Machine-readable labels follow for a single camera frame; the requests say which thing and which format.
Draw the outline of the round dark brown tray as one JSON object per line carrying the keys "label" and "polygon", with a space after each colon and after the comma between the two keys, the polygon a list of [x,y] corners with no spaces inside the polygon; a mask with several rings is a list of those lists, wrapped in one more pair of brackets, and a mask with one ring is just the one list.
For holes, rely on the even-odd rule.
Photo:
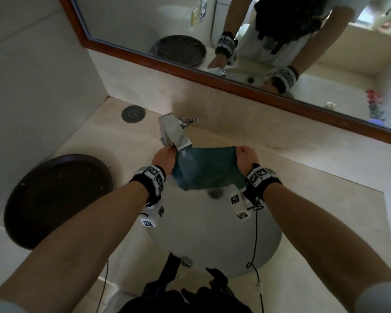
{"label": "round dark brown tray", "polygon": [[4,227],[12,242],[33,250],[52,231],[113,188],[110,166],[86,154],[67,154],[28,172],[12,190]]}

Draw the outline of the person's left forearm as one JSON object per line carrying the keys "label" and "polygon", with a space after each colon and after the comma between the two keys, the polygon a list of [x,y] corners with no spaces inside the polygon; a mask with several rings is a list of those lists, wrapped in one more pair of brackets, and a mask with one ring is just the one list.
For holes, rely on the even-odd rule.
{"label": "person's left forearm", "polygon": [[137,181],[95,201],[46,237],[0,286],[27,313],[70,313],[135,223],[149,193]]}

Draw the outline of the black round counter cap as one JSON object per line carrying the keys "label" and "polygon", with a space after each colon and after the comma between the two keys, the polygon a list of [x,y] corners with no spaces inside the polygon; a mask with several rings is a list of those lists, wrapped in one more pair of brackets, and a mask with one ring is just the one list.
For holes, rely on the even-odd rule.
{"label": "black round counter cap", "polygon": [[130,105],[121,112],[121,118],[126,123],[138,123],[142,121],[145,116],[145,109],[138,105]]}

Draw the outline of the wood framed wall mirror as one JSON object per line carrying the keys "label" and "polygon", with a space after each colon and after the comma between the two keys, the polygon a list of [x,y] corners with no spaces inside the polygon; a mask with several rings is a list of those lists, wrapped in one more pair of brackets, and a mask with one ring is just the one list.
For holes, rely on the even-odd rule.
{"label": "wood framed wall mirror", "polygon": [[86,48],[391,144],[381,0],[59,0]]}

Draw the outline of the person's right hand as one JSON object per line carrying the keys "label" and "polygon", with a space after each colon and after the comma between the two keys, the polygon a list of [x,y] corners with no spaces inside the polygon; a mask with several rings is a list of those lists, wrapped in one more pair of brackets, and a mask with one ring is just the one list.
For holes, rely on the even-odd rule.
{"label": "person's right hand", "polygon": [[238,160],[236,158],[236,162],[240,172],[246,177],[253,169],[253,164],[259,163],[259,159],[255,150],[249,147],[249,160]]}

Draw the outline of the person's left hand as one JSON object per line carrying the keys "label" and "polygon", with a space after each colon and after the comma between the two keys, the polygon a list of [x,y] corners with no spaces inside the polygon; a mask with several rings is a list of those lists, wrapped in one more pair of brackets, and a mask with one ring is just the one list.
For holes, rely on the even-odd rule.
{"label": "person's left hand", "polygon": [[176,156],[167,157],[165,155],[165,147],[163,147],[154,155],[151,164],[161,167],[164,170],[165,174],[168,176],[172,174],[175,162]]}

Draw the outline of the white shirt sleeve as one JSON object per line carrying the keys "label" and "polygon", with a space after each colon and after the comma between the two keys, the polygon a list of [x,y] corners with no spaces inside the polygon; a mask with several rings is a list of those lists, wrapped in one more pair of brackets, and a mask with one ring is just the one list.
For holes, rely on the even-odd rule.
{"label": "white shirt sleeve", "polygon": [[13,303],[0,300],[0,313],[27,313],[24,309]]}
{"label": "white shirt sleeve", "polygon": [[391,282],[363,291],[355,302],[354,313],[391,313]]}

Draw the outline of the black chest harness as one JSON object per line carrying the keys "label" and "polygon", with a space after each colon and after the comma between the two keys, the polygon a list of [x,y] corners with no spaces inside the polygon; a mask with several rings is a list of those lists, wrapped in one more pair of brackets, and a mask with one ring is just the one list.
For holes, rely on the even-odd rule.
{"label": "black chest harness", "polygon": [[213,277],[209,287],[203,286],[196,293],[184,288],[167,291],[180,265],[181,258],[170,253],[159,278],[146,284],[142,295],[125,303],[118,313],[252,313],[235,297],[228,278],[216,268],[206,268]]}

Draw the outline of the white round sink basin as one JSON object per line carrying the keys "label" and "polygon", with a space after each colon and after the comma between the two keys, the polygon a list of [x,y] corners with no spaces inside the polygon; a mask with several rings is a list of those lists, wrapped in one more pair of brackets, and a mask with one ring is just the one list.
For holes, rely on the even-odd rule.
{"label": "white round sink basin", "polygon": [[222,187],[223,196],[214,200],[206,190],[183,190],[172,175],[167,176],[160,203],[165,212],[159,225],[146,227],[165,251],[193,260],[193,269],[216,268],[228,278],[254,271],[246,264],[254,256],[254,266],[265,265],[277,251],[282,231],[266,205],[254,205],[245,195],[251,215],[239,220],[232,210],[229,194],[235,185]]}

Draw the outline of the person's right forearm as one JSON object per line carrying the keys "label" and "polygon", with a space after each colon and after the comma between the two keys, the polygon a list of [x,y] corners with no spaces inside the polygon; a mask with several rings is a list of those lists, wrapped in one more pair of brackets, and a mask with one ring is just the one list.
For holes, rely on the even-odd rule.
{"label": "person's right forearm", "polygon": [[349,313],[369,287],[391,282],[391,268],[339,219],[279,183],[263,193],[265,204],[293,247]]}

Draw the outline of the teal cleaning cloth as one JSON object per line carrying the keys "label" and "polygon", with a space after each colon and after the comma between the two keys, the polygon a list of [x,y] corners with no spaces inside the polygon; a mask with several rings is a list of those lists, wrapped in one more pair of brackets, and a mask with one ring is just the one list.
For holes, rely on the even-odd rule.
{"label": "teal cleaning cloth", "polygon": [[178,152],[172,176],[183,190],[206,190],[235,185],[243,189],[245,176],[237,165],[236,147],[195,148]]}

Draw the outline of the chrome sink faucet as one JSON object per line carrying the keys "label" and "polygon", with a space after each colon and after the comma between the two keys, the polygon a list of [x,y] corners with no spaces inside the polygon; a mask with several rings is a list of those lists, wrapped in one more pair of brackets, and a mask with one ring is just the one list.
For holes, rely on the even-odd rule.
{"label": "chrome sink faucet", "polygon": [[177,152],[183,152],[192,147],[185,128],[198,122],[198,118],[176,117],[173,113],[158,118],[161,141],[164,146],[174,146]]}

